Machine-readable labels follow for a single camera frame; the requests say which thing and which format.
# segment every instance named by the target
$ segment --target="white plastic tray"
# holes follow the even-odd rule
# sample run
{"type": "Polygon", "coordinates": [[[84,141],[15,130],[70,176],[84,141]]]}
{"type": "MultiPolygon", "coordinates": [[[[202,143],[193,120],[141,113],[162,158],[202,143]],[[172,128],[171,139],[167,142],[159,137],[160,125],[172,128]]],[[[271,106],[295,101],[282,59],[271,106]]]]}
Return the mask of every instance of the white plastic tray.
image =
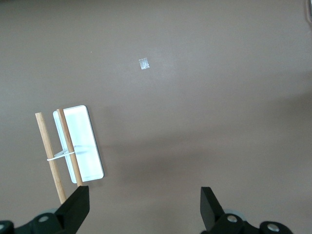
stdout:
{"type": "MultiPolygon", "coordinates": [[[[101,160],[98,154],[97,144],[93,135],[92,126],[86,106],[75,106],[64,109],[66,122],[74,145],[82,181],[101,179],[104,177],[101,160]]],[[[53,112],[55,124],[62,148],[67,149],[58,112],[53,112]]],[[[76,182],[70,156],[65,156],[70,177],[76,182]]]]}

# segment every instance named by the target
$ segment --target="metal screw head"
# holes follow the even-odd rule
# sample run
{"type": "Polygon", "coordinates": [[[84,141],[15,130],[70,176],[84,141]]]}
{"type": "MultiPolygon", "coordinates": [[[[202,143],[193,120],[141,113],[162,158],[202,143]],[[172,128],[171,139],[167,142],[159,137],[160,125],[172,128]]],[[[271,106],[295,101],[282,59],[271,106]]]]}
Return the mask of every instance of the metal screw head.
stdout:
{"type": "Polygon", "coordinates": [[[272,224],[272,223],[268,224],[268,229],[273,231],[273,232],[279,232],[278,226],[276,226],[275,224],[272,224]]]}
{"type": "Polygon", "coordinates": [[[236,223],[237,222],[237,218],[234,215],[229,215],[228,216],[228,221],[230,221],[231,223],[236,223]]]}
{"type": "Polygon", "coordinates": [[[38,221],[39,221],[40,223],[42,223],[42,222],[47,221],[48,219],[49,219],[48,216],[42,216],[38,221]]]}

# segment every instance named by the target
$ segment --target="gray surface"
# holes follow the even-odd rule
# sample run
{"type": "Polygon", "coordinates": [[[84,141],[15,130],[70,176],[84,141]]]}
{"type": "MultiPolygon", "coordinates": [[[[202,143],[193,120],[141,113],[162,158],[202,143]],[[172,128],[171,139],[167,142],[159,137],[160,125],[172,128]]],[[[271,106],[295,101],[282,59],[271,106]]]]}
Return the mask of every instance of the gray surface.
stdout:
{"type": "MultiPolygon", "coordinates": [[[[3,1],[0,219],[59,205],[35,113],[86,105],[106,177],[79,233],[196,234],[201,186],[311,233],[306,2],[3,1]],[[150,68],[141,70],[138,60],[150,68]]],[[[69,195],[66,164],[59,170],[69,195]]]]}

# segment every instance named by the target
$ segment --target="wooden dowel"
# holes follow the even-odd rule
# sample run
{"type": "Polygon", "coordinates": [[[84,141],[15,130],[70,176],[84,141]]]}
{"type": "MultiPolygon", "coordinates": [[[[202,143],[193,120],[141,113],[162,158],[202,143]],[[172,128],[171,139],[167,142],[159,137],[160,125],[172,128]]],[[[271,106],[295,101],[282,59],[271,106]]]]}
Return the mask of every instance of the wooden dowel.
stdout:
{"type": "MultiPolygon", "coordinates": [[[[45,125],[45,121],[41,112],[36,113],[36,119],[37,119],[37,123],[39,126],[39,130],[41,133],[41,137],[42,137],[42,141],[43,141],[43,145],[44,145],[47,157],[48,159],[54,158],[54,153],[53,153],[50,137],[49,137],[49,134],[45,125]]],[[[61,202],[61,204],[63,204],[66,201],[66,195],[63,189],[61,179],[59,177],[58,166],[54,160],[49,161],[49,164],[50,164],[53,180],[57,188],[59,201],[61,202]]]]}
{"type": "MultiPolygon", "coordinates": [[[[62,125],[62,129],[63,129],[63,132],[64,132],[64,136],[65,136],[68,152],[72,153],[72,152],[75,151],[75,149],[74,149],[74,146],[73,146],[72,138],[70,137],[70,133],[69,133],[69,130],[68,130],[68,126],[67,126],[67,122],[66,122],[66,118],[65,118],[65,114],[64,114],[63,109],[58,109],[58,117],[59,117],[60,123],[62,125]]],[[[78,166],[78,162],[77,162],[77,158],[76,158],[76,154],[75,153],[70,155],[70,160],[71,160],[72,165],[73,165],[77,186],[78,187],[79,186],[83,186],[82,178],[81,178],[81,174],[80,174],[80,169],[79,169],[79,166],[78,166]]]]}

